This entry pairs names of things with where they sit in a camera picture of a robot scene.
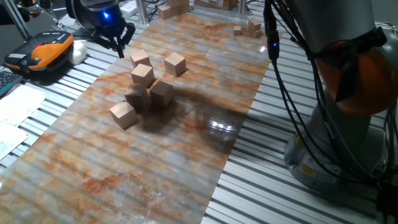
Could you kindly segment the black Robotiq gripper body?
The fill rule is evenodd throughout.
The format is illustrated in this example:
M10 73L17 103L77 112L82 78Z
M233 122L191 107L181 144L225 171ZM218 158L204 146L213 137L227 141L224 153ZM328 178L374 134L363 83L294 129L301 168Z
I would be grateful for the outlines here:
M120 37L125 28L125 20L118 5L92 11L95 29L106 37Z

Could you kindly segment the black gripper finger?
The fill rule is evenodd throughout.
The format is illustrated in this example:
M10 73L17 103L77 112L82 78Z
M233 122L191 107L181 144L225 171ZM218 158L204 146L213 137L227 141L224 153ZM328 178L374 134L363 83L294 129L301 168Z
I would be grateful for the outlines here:
M104 39L96 31L94 31L91 34L91 41L99 44L106 49L112 49L113 51L118 53L119 58L122 58L122 48L114 39Z
M119 58L124 58L123 50L125 46L131 41L136 28L135 25L132 23L126 23L126 33L123 36L118 37L118 55Z

